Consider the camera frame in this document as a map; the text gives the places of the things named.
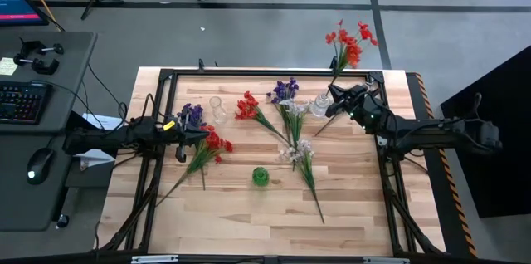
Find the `glass vase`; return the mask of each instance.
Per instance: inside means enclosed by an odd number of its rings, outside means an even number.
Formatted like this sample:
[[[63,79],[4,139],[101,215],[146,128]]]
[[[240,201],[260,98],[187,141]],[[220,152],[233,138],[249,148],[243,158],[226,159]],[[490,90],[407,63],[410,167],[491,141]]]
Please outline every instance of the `glass vase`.
[[[331,99],[325,94],[320,94],[315,97],[315,102],[309,108],[309,111],[318,118],[324,118],[326,110],[329,108],[329,105],[332,104]]]
[[[214,114],[214,122],[218,124],[227,122],[227,111],[222,106],[222,98],[213,96],[210,98],[209,103],[212,107],[212,113]]]

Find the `computer mouse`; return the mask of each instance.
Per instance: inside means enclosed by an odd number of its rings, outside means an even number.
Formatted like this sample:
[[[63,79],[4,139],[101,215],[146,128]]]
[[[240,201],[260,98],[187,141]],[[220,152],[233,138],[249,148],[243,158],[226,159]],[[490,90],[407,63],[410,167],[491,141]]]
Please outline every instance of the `computer mouse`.
[[[26,178],[29,184],[37,185],[46,180],[54,154],[55,151],[50,148],[35,151],[27,163]]]

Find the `black metal frame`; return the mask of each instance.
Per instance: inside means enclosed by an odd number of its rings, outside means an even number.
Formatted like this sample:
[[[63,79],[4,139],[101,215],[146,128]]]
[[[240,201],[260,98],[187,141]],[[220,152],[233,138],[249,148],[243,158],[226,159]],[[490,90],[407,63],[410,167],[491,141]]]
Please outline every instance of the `black metal frame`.
[[[183,68],[183,69],[162,69],[158,76],[158,85],[157,85],[157,92],[155,95],[155,106],[153,107],[153,113],[152,115],[156,115],[156,111],[160,108],[161,100],[163,96],[163,88],[165,84],[169,81],[169,93],[168,93],[168,100],[166,103],[166,110],[165,115],[171,115],[172,109],[173,109],[173,101],[175,98],[175,92],[177,88],[177,81],[179,76],[196,76],[196,75],[209,75],[209,76],[330,76],[332,77],[332,71],[331,70],[281,70],[281,69],[256,69],[256,70],[249,70],[249,69],[224,69],[224,68],[205,68],[205,70],[200,70],[196,68]],[[342,73],[342,76],[344,77],[362,77],[367,82],[373,82],[378,85],[378,92],[380,95],[380,99],[384,102],[384,105],[388,105],[387,102],[387,92],[385,89],[385,80],[383,78],[383,73],[380,71],[345,71]],[[394,206],[392,202],[392,194],[390,194],[385,188],[388,186],[388,179],[389,173],[387,172],[387,153],[385,147],[379,147],[378,146],[378,139],[375,136],[374,137],[375,144],[377,146],[377,152],[378,152],[378,165],[380,168],[381,178],[382,178],[382,190],[384,194],[384,202],[385,207],[387,211],[387,224],[389,226],[389,236],[391,238],[392,243],[392,251],[393,255],[397,255],[400,252],[404,252],[403,248],[400,245],[400,242],[398,240],[398,232],[397,232],[397,223],[394,216]],[[150,189],[154,190],[156,193],[158,191],[158,183],[160,181],[160,174],[162,171],[162,164],[163,164],[163,154],[164,154],[164,147],[159,147],[159,154],[158,157],[155,159],[155,170],[153,174],[152,183],[150,185]],[[155,207],[155,200],[156,200],[156,194],[152,194],[150,196],[150,200],[146,201],[145,197],[146,194],[144,194],[144,185],[146,181],[146,177],[149,170],[149,158],[144,157],[142,161],[142,166],[140,168],[140,174],[139,174],[139,181],[137,184],[136,193],[134,195],[134,210],[137,209],[142,203],[149,202],[147,215],[144,223],[144,231],[143,236],[141,238],[140,244],[138,246],[138,250],[141,252],[147,252],[148,246],[149,246],[149,237],[151,235],[151,229],[153,226],[153,216],[154,216],[154,207]],[[402,171],[400,169],[400,164],[396,159],[392,160],[392,167],[393,167],[393,173],[395,182],[397,184],[397,196],[398,200],[404,207],[404,209],[407,212],[407,198],[406,198],[406,190],[404,188],[404,182],[402,178]],[[416,244],[415,244],[415,238],[413,236],[413,231],[407,227],[406,225],[406,239],[407,239],[407,250],[409,252],[416,252]],[[133,226],[128,230],[127,238],[125,241],[125,249],[129,250],[135,250],[133,248],[134,245],[134,237],[136,233],[136,227],[137,223],[134,222]],[[121,242],[114,242],[115,245],[119,245]]]
[[[166,103],[165,115],[171,115],[173,110],[173,102],[175,100],[175,92],[177,89],[177,82],[179,76],[322,76],[332,77],[333,73],[330,69],[303,69],[303,70],[282,70],[282,69],[237,69],[237,68],[179,68],[179,69],[162,69],[158,76],[157,92],[155,94],[155,103],[153,106],[152,116],[158,116],[157,110],[161,107],[163,89],[167,82],[169,82],[168,100]],[[376,83],[378,85],[377,93],[380,95],[380,99],[384,105],[388,105],[387,92],[385,88],[385,80],[381,71],[344,71],[342,76],[345,77],[362,77],[366,82]],[[378,144],[378,137],[374,136],[374,141],[378,154],[378,165],[380,168],[380,174],[382,179],[382,190],[385,202],[385,208],[387,211],[387,224],[389,226],[389,236],[391,238],[393,257],[404,258],[418,258],[418,253],[415,248],[415,237],[423,237],[420,228],[415,224],[407,210],[407,199],[405,194],[405,188],[402,178],[402,171],[400,164],[396,159],[391,159],[395,182],[397,184],[397,192],[391,188],[389,182],[389,173],[387,172],[387,149],[385,145]],[[149,165],[151,158],[144,157],[142,165],[140,167],[139,181],[137,183],[136,193],[134,195],[134,206],[131,214],[124,222],[120,230],[111,238],[110,242],[105,244],[101,249],[97,251],[91,251],[81,254],[60,255],[51,257],[33,257],[27,259],[17,259],[17,263],[23,262],[35,262],[39,260],[52,260],[56,263],[62,261],[69,263],[84,263],[94,260],[94,256],[98,256],[102,261],[102,257],[105,257],[105,262],[126,262],[129,258],[131,261],[132,256],[148,256],[149,240],[151,237],[151,231],[153,227],[155,203],[157,199],[158,186],[160,183],[163,158],[164,158],[165,146],[161,145],[157,147],[157,153],[155,154],[155,167],[153,177],[150,185],[145,189],[145,182],[149,171]],[[142,211],[147,207],[146,218],[144,222],[144,230],[138,247],[134,248],[134,238],[138,219]],[[401,214],[406,226],[407,232],[407,250],[404,252],[398,239],[397,223],[394,216],[396,210]],[[122,241],[125,240],[124,250],[117,251]],[[178,255],[180,262],[237,262],[242,260],[263,260],[264,263],[278,263],[278,262],[336,262],[336,263],[353,263],[363,262],[363,257],[276,257],[275,260],[271,260],[267,256],[248,256],[248,255]],[[440,259],[442,262],[445,260],[451,260],[452,258],[443,257]]]

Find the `gray floor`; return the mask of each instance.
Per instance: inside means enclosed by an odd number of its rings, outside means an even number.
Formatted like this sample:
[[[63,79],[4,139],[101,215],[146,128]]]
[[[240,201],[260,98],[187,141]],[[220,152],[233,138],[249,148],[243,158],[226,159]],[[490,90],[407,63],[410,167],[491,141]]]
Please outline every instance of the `gray floor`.
[[[85,1],[85,0],[48,0]],[[127,2],[194,2],[195,0],[125,0]],[[120,100],[129,101],[139,66],[328,67],[332,49],[324,34],[344,18],[371,24],[372,11],[355,10],[371,0],[212,0],[238,4],[240,9],[95,9],[85,21],[82,9],[53,7],[67,31],[99,33],[91,64]],[[284,9],[250,9],[248,3],[281,3]],[[531,44],[531,0],[378,0],[381,5],[457,6],[454,12],[429,8],[415,12],[381,12],[381,24],[393,69],[422,73],[433,105],[454,95]],[[300,4],[319,5],[319,10]],[[494,12],[478,12],[494,7]],[[19,27],[53,30],[53,27]],[[368,47],[361,67],[382,68],[377,48]],[[116,115],[116,105],[91,75],[85,77],[90,107]],[[531,217],[479,219],[459,165],[454,179],[480,257],[531,262]],[[0,232],[0,257],[27,257],[84,252],[92,247],[104,190],[69,194],[67,229],[47,232]]]

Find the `wooden table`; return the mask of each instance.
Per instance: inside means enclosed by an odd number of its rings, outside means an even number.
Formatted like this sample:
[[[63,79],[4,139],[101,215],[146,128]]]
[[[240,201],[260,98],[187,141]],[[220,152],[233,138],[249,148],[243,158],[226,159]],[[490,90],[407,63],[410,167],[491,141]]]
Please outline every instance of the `wooden table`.
[[[128,117],[140,115],[145,96],[156,91],[160,69],[139,68]],[[413,118],[404,71],[383,74],[392,111]],[[314,137],[326,120],[306,116],[301,138],[313,143],[314,178],[323,224],[300,173],[292,172],[290,164],[280,160],[279,152],[285,149],[280,140],[254,120],[234,119],[236,101],[250,90],[266,117],[282,130],[280,116],[273,105],[266,103],[266,92],[275,87],[278,79],[287,81],[273,76],[178,78],[173,113],[188,102],[201,104],[205,108],[204,120],[213,123],[208,101],[218,95],[229,115],[224,125],[215,126],[222,138],[234,144],[234,153],[224,154],[222,164],[208,165],[206,191],[202,190],[201,175],[194,175],[156,208],[150,253],[392,255],[374,138],[364,134],[355,121],[342,115]],[[329,77],[297,80],[300,85],[297,101],[313,100],[330,82]],[[350,87],[363,82],[361,78],[344,77],[336,84]],[[192,152],[187,151],[188,161]],[[187,166],[180,164],[174,153],[174,146],[166,149],[159,198]],[[423,158],[417,160],[425,165]],[[99,227],[102,243],[109,241],[131,211],[140,163],[141,158],[133,159],[113,172]],[[251,172],[257,166],[270,172],[267,188],[252,184]],[[402,162],[402,172],[413,218],[431,241],[445,250],[430,179],[407,161]],[[397,223],[401,244],[406,247],[402,220],[397,219]]]

